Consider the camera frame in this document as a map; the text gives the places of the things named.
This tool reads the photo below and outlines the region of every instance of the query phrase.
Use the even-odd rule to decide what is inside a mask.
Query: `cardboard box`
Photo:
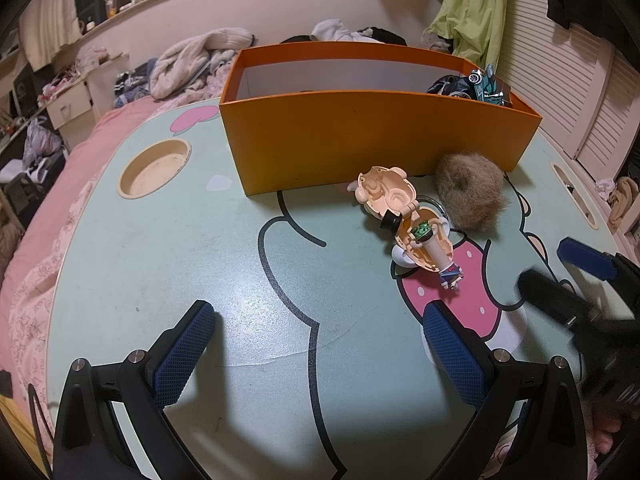
[[[542,118],[425,93],[465,59],[375,43],[307,42],[239,53],[220,100],[247,195],[355,180],[372,166],[431,174],[446,153],[479,152],[511,171]]]

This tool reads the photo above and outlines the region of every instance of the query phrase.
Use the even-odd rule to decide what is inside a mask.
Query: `fur pom-pom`
[[[503,173],[479,153],[443,156],[436,168],[436,189],[453,225],[488,230],[509,201],[502,195]]]

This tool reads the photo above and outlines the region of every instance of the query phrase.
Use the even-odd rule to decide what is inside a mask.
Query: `tabletop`
[[[518,359],[562,354],[577,378],[570,335],[522,304],[518,274],[535,267],[609,314],[628,315],[609,285],[556,256],[568,235],[599,250],[616,247],[587,193],[598,229],[572,202],[550,163],[571,171],[542,134],[504,180],[510,203],[496,228],[451,232],[465,272],[451,292],[433,273],[392,264],[392,239],[348,183],[246,197],[217,104],[142,124],[98,181],[54,298],[47,353],[54,419],[74,359],[120,362],[148,348],[194,300],[206,300],[217,312],[216,333],[165,412],[212,478],[418,480],[473,412],[425,342],[426,303],[442,298],[491,348]],[[192,147],[182,171],[148,196],[120,197],[126,164],[176,131]],[[410,180],[418,195],[437,199],[432,177]],[[142,472],[157,478],[125,410],[116,412]]]

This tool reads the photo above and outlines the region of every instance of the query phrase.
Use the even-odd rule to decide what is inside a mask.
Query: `blue gripper pad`
[[[178,402],[185,384],[213,336],[215,312],[209,303],[202,303],[200,310],[154,373],[154,400],[160,409]]]
[[[462,402],[479,409],[485,397],[484,371],[433,303],[424,309],[422,329]]]
[[[617,271],[611,257],[573,238],[565,238],[558,244],[558,258],[561,262],[580,267],[591,276],[606,282],[616,277]]]

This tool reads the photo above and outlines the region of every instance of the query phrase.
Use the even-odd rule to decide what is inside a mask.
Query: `louvered door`
[[[614,55],[602,105],[578,161],[594,180],[615,178],[640,123],[640,75],[619,52]]]
[[[542,129],[571,156],[602,98],[611,49],[579,26],[546,16],[547,0],[508,0],[498,76],[542,115]]]

